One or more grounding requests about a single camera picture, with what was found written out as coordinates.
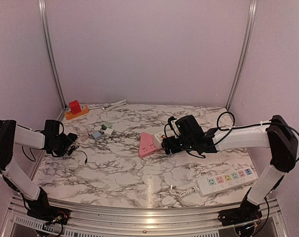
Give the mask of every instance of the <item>metal base plate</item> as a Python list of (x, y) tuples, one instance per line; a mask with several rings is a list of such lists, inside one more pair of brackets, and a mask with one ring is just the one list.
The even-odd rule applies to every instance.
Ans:
[(236, 225), (248, 221), (256, 220), (257, 218), (262, 217), (262, 213), (257, 210), (253, 215), (247, 216), (245, 215), (245, 211), (240, 207), (222, 210), (219, 212), (218, 220), (222, 223), (223, 226)]

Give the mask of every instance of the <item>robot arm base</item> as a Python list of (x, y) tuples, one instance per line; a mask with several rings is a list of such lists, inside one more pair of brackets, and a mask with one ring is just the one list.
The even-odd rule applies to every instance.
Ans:
[(253, 221), (262, 217), (259, 205), (254, 205), (247, 201), (248, 193), (244, 197), (241, 205), (237, 208), (222, 210), (219, 212), (218, 220), (223, 226), (241, 224), (248, 221)]
[(27, 215), (48, 222), (52, 222), (58, 216), (62, 216), (60, 223), (66, 225), (70, 211), (66, 208), (49, 205), (47, 193), (42, 188), (40, 189), (40, 195), (37, 200), (24, 199), (29, 206)]

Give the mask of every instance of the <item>colored outlet label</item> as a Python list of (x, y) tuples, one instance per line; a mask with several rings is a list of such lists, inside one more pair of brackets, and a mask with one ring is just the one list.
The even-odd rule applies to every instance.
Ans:
[(217, 181), (218, 184), (224, 183), (224, 179), (223, 179), (222, 176), (216, 177), (216, 181)]
[(216, 184), (216, 182), (215, 182), (215, 179), (208, 179), (208, 183), (209, 183), (209, 185), (210, 186), (213, 186), (213, 185), (215, 185)]
[(230, 177), (229, 174), (226, 174), (226, 175), (224, 176), (224, 178), (225, 178), (226, 181), (232, 181), (232, 177)]
[(252, 171), (251, 171), (250, 169), (245, 169), (245, 172), (246, 172), (247, 175), (251, 175), (251, 174), (253, 174)]
[(237, 173), (232, 173), (232, 178), (233, 178), (233, 179), (238, 179), (238, 178), (239, 178), (239, 176), (238, 176), (238, 174), (237, 174)]
[(238, 174), (239, 174), (240, 177), (245, 177), (246, 176), (246, 174), (243, 170), (238, 171)]

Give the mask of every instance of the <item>white plug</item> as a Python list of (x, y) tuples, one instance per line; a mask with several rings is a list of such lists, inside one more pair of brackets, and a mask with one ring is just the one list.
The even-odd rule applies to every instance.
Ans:
[(113, 129), (107, 128), (104, 130), (104, 135), (107, 135), (109, 137), (112, 137), (112, 133), (114, 132)]

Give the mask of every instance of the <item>power cord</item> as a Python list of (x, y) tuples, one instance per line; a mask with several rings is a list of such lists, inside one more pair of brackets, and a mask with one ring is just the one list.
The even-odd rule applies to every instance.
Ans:
[(31, 158), (28, 157), (28, 155), (27, 155), (27, 154), (25, 153), (25, 151), (24, 151), (24, 147), (23, 147), (23, 146), (22, 146), (22, 152), (23, 152), (23, 154), (25, 155), (25, 157), (26, 157), (28, 160), (30, 160), (31, 162), (35, 162), (35, 161), (36, 161), (36, 158), (35, 158), (35, 156), (34, 156), (32, 150), (31, 150), (31, 148), (30, 148), (30, 152), (31, 152), (31, 154), (32, 154), (33, 159), (31, 159)]
[(179, 198), (184, 198), (191, 194), (198, 193), (199, 191), (200, 191), (200, 189), (197, 186), (193, 186), (193, 187), (185, 189), (185, 190), (170, 189), (170, 193), (176, 194), (177, 196), (179, 196)]
[(72, 145), (70, 147), (70, 150), (67, 151), (66, 153), (70, 156), (72, 154), (72, 152), (82, 152), (83, 154), (85, 154), (85, 164), (86, 164), (88, 162), (88, 156), (84, 151), (77, 151), (76, 149), (78, 149), (78, 148), (79, 148), (79, 146)]
[(103, 105), (96, 105), (96, 106), (92, 107), (92, 109), (101, 109), (106, 112), (106, 111), (110, 111), (114, 108), (125, 107), (127, 105), (128, 105), (127, 100), (120, 100), (115, 103), (105, 103)]

